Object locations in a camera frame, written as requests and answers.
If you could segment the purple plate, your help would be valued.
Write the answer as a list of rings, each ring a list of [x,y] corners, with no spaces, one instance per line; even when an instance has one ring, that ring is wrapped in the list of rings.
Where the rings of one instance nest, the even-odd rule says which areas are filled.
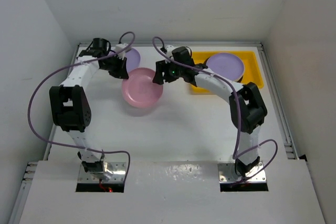
[[[243,61],[236,55],[221,52],[209,57],[205,64],[216,74],[231,81],[239,81],[245,72]]]
[[[132,48],[131,50],[129,50],[125,54],[125,57],[127,59],[126,69],[128,73],[139,67],[141,56],[136,49]]]

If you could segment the pink plate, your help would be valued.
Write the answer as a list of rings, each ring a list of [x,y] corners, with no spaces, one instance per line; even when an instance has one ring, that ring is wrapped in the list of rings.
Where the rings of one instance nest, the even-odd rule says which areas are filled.
[[[136,68],[129,72],[129,78],[122,81],[122,96],[135,108],[154,106],[163,94],[163,86],[153,83],[155,71]]]

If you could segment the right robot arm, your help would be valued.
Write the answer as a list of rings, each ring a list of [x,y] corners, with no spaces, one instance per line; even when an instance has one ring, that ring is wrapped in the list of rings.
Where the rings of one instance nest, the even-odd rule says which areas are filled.
[[[182,78],[222,98],[229,104],[230,117],[237,129],[233,152],[235,172],[241,177],[255,167],[259,160],[257,151],[261,125],[267,115],[265,103],[258,87],[250,82],[241,84],[215,73],[206,64],[195,64],[186,47],[156,48],[165,59],[156,62],[153,83],[163,85]]]

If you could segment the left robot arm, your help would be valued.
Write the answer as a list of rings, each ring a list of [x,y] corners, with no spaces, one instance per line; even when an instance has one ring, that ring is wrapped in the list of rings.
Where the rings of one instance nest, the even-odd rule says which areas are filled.
[[[87,134],[92,113],[85,90],[100,69],[117,79],[128,79],[125,54],[130,50],[131,46],[119,43],[115,51],[111,51],[109,41],[95,38],[87,49],[80,52],[65,81],[49,90],[54,124],[74,141],[84,171],[104,181],[113,176],[113,168]]]

